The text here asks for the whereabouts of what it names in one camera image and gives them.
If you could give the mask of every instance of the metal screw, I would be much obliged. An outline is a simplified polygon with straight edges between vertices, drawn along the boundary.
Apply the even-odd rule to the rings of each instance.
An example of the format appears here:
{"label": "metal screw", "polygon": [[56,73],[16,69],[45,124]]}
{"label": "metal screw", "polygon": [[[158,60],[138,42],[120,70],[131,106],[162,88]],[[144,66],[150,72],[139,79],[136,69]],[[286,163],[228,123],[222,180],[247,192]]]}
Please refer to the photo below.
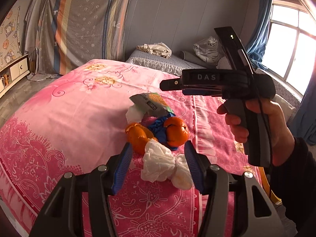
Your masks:
{"label": "metal screw", "polygon": [[219,170],[219,166],[216,164],[212,164],[212,165],[210,165],[210,169],[212,169],[213,171],[217,171],[217,170]]}
{"label": "metal screw", "polygon": [[98,170],[99,170],[100,172],[104,172],[104,171],[107,170],[107,166],[106,166],[106,165],[100,165],[100,166],[98,166]]}
{"label": "metal screw", "polygon": [[247,177],[247,178],[252,178],[252,177],[253,177],[253,173],[251,173],[251,172],[249,172],[249,171],[244,172],[244,175],[245,175],[245,177]]}
{"label": "metal screw", "polygon": [[67,178],[67,179],[71,178],[72,177],[72,172],[65,173],[64,177]]}

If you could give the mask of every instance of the cartoon wall decoration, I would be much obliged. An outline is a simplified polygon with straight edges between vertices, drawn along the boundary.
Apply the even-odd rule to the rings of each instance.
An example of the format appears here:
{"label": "cartoon wall decoration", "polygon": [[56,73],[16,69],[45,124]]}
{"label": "cartoon wall decoration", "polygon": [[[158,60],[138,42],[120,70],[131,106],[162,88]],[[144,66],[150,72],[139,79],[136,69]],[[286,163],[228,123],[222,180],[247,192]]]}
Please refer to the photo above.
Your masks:
{"label": "cartoon wall decoration", "polygon": [[22,56],[19,14],[20,6],[11,8],[0,26],[0,69]]}

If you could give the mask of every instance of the orange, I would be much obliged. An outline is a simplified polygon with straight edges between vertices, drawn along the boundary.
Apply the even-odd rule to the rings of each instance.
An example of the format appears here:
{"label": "orange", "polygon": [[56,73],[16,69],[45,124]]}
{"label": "orange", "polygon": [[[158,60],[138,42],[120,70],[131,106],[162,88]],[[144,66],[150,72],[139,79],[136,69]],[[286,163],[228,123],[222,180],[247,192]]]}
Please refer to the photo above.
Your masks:
{"label": "orange", "polygon": [[145,146],[151,140],[155,139],[154,134],[139,123],[131,123],[125,128],[127,141],[132,145],[133,150],[140,155],[145,154]]}
{"label": "orange", "polygon": [[170,117],[163,126],[167,128],[166,139],[169,146],[179,147],[189,139],[188,126],[182,119]]}

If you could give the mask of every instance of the person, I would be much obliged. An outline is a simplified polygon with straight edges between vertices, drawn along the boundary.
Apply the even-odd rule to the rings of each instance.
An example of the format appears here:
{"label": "person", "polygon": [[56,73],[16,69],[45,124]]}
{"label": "person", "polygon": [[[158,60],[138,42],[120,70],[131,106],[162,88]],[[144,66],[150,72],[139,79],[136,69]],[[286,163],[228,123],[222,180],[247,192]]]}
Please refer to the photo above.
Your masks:
{"label": "person", "polygon": [[[263,112],[268,115],[273,166],[271,188],[282,199],[285,216],[296,224],[299,236],[316,235],[316,161],[302,138],[293,137],[286,126],[284,114],[278,103],[261,99]],[[257,99],[245,102],[246,107],[260,113]],[[241,119],[229,114],[223,105],[218,114],[226,114],[225,122],[237,142],[245,143],[249,132],[240,126]]]}

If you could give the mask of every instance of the gray mattress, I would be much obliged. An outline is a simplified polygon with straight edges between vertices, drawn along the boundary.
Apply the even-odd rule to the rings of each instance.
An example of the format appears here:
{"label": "gray mattress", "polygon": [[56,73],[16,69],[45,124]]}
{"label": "gray mattress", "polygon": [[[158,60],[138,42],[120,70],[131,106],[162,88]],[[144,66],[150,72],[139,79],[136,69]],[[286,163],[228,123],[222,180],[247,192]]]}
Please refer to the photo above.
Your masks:
{"label": "gray mattress", "polygon": [[184,61],[174,55],[166,59],[140,50],[135,50],[126,62],[157,69],[176,76],[181,76],[183,69],[205,69],[205,67]]}

